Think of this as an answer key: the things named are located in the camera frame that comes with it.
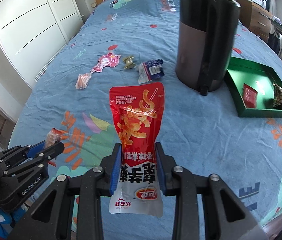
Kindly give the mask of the pink cartoon snack packet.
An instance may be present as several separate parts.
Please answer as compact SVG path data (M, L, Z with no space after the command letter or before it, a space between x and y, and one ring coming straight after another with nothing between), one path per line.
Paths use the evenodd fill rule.
M103 68L116 67L120 62L121 55L116 55L112 51L102 55L98 60L97 64L90 70L91 73L100 73L103 71Z

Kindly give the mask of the blue patterned bed sheet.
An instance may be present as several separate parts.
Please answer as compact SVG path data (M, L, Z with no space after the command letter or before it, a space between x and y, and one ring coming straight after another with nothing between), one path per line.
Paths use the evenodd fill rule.
M83 175L122 142L130 163L119 178L148 183L154 155L134 144L152 138L176 163L218 174L260 225L282 215L282 118L241 118L227 85L207 96L176 76L180 0L108 0L49 64L33 89L11 146L43 141L52 128L64 152L49 178Z

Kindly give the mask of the dark hanging bag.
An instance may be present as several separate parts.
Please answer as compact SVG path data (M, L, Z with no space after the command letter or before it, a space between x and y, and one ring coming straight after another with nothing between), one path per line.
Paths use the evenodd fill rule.
M273 34L269 34L267 45L277 54L280 52L280 33L275 31Z

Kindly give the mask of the green tray box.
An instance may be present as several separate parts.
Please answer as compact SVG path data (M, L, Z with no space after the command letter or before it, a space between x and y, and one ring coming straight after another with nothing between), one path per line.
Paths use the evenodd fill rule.
M231 57L224 81L230 90L238 116L241 118L282 118L282 109L273 108L273 83L282 88L282 81L273 68ZM246 108L243 101L244 83L257 92L257 107Z

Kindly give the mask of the blue and white snack bag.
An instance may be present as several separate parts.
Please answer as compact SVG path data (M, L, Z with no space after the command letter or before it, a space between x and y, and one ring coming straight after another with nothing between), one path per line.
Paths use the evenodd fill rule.
M147 83L163 77L163 63L164 61L162 59L156 59L142 62L141 64L137 65L136 69L138 70L139 74L138 84Z

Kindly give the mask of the olive green candy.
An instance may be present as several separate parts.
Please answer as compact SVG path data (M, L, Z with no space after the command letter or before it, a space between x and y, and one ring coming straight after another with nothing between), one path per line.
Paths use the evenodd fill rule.
M125 64L124 69L132 69L136 66L136 64L133 62L134 56L127 56L127 57L124 57L122 60Z

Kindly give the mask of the pink striped snack packet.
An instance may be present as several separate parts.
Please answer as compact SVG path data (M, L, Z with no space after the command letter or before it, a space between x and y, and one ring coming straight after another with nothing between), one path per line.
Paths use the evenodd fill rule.
M77 82L75 85L76 89L85 89L88 86L89 80L91 78L91 73L79 74L77 78Z

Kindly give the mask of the red and white chip bag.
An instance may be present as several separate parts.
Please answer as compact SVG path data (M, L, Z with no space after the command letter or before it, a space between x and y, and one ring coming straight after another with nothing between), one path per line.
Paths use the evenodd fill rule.
M155 142L164 113L164 86L155 82L112 87L109 105L121 144L109 212L162 217Z

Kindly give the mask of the wooden drawer cabinet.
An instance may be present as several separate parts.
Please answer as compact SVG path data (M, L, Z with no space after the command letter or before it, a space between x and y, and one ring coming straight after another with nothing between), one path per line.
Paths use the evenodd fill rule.
M241 23L265 43L267 43L272 28L272 14L249 0L236 1L241 6L239 16Z

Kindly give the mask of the white wardrobe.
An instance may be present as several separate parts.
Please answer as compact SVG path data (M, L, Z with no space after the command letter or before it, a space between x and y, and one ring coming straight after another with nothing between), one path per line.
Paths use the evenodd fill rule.
M30 88L82 25L75 0L0 0L0 47Z

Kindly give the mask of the dark red snack packet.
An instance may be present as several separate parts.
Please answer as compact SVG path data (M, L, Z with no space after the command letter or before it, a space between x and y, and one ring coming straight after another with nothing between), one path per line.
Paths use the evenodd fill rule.
M258 92L254 88L244 83L242 98L246 108L257 107L257 95Z

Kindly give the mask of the brown chocolate snack wrapper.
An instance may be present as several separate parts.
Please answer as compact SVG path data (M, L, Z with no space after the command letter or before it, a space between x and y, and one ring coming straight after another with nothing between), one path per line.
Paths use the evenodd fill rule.
M273 87L274 87L273 108L282 109L282 88L276 83L273 83Z

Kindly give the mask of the black and bronze kettle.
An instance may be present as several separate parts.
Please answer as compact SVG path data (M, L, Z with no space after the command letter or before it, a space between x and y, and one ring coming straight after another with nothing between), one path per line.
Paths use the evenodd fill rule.
M206 96L217 90L228 68L239 22L234 0L180 0L176 75Z

